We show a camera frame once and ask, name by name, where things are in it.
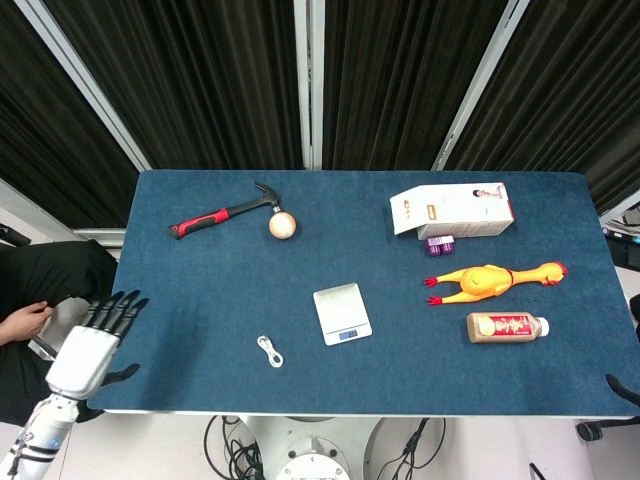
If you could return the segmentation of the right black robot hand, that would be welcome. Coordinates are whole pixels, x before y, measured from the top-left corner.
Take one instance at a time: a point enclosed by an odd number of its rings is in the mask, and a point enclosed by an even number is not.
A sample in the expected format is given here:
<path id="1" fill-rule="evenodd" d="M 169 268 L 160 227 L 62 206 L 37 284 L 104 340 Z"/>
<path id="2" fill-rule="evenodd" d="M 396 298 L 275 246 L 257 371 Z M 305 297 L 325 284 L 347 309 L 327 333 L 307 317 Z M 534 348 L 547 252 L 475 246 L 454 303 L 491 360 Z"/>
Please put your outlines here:
<path id="1" fill-rule="evenodd" d="M 631 391 L 630 389 L 626 388 L 620 381 L 619 379 L 612 375 L 612 374 L 606 374 L 605 375 L 605 380 L 607 382 L 607 384 L 609 385 L 609 387 L 611 388 L 611 390 L 620 398 L 632 403 L 633 405 L 636 406 L 640 406 L 640 394 L 636 393 L 634 391 Z"/>

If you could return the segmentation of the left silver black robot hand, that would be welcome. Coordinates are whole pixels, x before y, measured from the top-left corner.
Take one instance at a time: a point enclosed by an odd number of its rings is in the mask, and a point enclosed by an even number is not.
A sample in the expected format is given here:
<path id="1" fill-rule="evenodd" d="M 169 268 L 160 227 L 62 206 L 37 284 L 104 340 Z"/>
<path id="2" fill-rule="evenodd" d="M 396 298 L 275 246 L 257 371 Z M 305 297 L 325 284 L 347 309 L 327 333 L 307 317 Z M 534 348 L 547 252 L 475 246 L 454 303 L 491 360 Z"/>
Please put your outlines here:
<path id="1" fill-rule="evenodd" d="M 113 355 L 147 303 L 138 290 L 92 303 L 48 370 L 50 391 L 77 401 L 90 398 L 103 385 Z"/>

